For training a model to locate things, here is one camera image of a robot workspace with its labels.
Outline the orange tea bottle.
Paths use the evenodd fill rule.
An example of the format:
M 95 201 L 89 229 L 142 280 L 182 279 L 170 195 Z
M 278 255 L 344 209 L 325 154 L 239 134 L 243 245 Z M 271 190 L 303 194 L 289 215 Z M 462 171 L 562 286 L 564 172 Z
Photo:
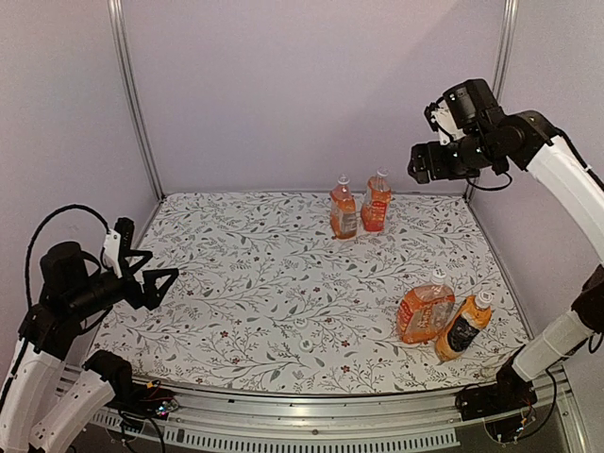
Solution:
M 403 343 L 429 342 L 445 328 L 456 301 L 446 280 L 447 273 L 435 269 L 428 282 L 404 295 L 396 317 L 398 335 Z
M 348 175 L 339 175 L 336 186 L 329 193 L 330 225 L 335 237 L 341 240 L 353 238 L 357 234 L 356 202 L 349 182 Z
M 385 227 L 386 214 L 392 199 L 388 175 L 386 168 L 378 168 L 367 181 L 361 205 L 361 220 L 366 231 L 380 232 Z

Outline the white bottle cap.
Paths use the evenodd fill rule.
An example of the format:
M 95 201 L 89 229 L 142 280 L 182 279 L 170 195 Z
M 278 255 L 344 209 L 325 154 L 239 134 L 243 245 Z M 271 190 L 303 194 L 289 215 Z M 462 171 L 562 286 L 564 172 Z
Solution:
M 313 349 L 313 343 L 310 340 L 302 340 L 299 343 L 299 348 L 303 352 L 310 353 Z
M 307 328 L 307 327 L 308 327 L 309 322 L 308 322 L 308 320 L 307 320 L 307 319 L 304 319 L 304 318 L 302 318 L 302 319 L 296 319 L 296 320 L 295 320 L 295 325 L 296 325 L 298 328 L 302 328 L 302 329 L 304 329 L 304 328 Z

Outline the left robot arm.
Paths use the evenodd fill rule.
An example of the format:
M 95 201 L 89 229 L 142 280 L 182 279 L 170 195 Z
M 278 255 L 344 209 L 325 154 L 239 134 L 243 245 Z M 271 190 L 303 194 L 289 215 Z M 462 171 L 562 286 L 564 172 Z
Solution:
M 133 380 L 132 365 L 118 355 L 98 350 L 85 360 L 79 377 L 52 405 L 41 408 L 63 371 L 74 341 L 99 326 L 114 305 L 154 310 L 176 282 L 176 268 L 147 270 L 149 251 L 132 246 L 134 223 L 120 217 L 114 226 L 96 210 L 78 204 L 51 212 L 47 225 L 69 210 L 94 216 L 105 230 L 99 256 L 74 241 L 52 246 L 40 260 L 39 299 L 27 294 L 27 313 L 18 330 L 13 359 L 1 388 L 1 449 L 4 452 L 65 452 L 78 433 L 102 408 L 115 409 L 121 426 L 149 422 L 157 437 L 158 422 L 178 407 L 175 394 L 157 380 Z

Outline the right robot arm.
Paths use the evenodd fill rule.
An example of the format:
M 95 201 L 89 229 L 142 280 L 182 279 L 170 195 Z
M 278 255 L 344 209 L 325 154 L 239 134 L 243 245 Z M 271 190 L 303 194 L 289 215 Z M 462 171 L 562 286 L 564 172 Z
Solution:
M 428 104 L 424 116 L 438 140 L 411 149 L 408 173 L 419 184 L 472 181 L 484 169 L 527 173 L 570 216 L 598 257 L 603 255 L 603 182 L 567 134 L 536 110 L 507 113 L 482 78 L 467 79 Z M 597 266 L 567 312 L 515 353 L 488 392 L 508 411 L 529 383 L 603 332 L 603 268 Z

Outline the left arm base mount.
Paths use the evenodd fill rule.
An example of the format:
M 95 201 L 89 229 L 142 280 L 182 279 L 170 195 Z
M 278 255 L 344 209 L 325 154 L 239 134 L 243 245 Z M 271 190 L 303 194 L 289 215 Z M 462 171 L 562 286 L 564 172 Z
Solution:
M 94 371 L 110 384 L 114 391 L 110 408 L 159 420 L 166 420 L 179 409 L 173 391 L 164 388 L 158 379 L 144 384 L 135 382 L 131 363 L 111 352 L 96 351 L 84 362 L 83 368 Z

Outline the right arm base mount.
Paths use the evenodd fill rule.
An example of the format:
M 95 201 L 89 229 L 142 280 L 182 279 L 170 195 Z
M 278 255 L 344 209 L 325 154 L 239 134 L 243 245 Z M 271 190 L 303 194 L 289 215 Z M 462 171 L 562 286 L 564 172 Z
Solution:
M 498 416 L 487 422 L 487 434 L 497 443 L 517 442 L 534 415 L 537 395 L 531 381 L 524 381 L 506 363 L 495 375 L 495 383 L 470 384 L 455 397 L 463 421 Z

